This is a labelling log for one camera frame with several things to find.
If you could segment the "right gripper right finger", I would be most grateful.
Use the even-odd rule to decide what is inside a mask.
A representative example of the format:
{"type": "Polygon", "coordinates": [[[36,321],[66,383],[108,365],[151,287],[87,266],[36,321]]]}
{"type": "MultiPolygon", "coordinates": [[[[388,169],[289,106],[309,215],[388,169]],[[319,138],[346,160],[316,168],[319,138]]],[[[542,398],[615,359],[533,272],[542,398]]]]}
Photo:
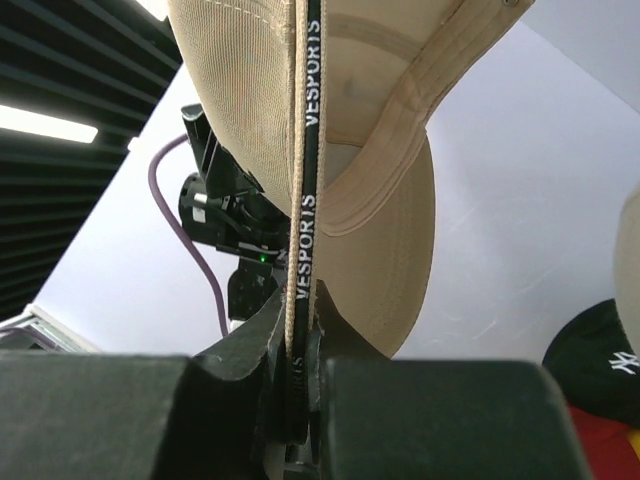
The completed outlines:
{"type": "Polygon", "coordinates": [[[324,479],[588,479],[561,392],[539,365],[391,360],[317,288],[310,370],[324,479]]]}

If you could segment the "beige cap black R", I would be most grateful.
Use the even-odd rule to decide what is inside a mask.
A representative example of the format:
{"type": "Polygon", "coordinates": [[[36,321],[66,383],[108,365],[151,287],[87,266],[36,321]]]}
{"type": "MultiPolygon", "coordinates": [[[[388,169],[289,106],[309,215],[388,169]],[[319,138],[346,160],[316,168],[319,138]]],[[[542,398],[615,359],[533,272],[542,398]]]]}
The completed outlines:
{"type": "Polygon", "coordinates": [[[429,118],[526,1],[172,1],[220,144],[290,219],[285,431],[307,436],[308,335],[326,288],[394,355],[421,311],[435,235],[429,118]]]}

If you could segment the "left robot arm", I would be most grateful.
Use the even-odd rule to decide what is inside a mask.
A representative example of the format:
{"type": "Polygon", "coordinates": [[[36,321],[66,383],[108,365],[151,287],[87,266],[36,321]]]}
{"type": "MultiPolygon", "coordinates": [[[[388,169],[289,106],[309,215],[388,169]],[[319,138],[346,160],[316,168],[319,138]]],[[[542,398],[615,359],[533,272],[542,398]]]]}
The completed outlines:
{"type": "Polygon", "coordinates": [[[179,196],[179,215],[188,237],[239,258],[227,283],[228,318],[246,321],[277,288],[284,270],[290,220],[264,195],[214,134],[199,104],[181,109],[197,171],[179,196]]]}

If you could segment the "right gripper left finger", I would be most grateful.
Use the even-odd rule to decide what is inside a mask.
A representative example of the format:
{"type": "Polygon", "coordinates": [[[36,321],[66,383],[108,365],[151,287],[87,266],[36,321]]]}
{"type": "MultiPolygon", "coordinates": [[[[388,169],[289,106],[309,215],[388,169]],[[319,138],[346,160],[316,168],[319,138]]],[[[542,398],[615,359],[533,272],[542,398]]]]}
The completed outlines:
{"type": "Polygon", "coordinates": [[[5,479],[280,479],[282,295],[194,357],[1,354],[5,479]]]}

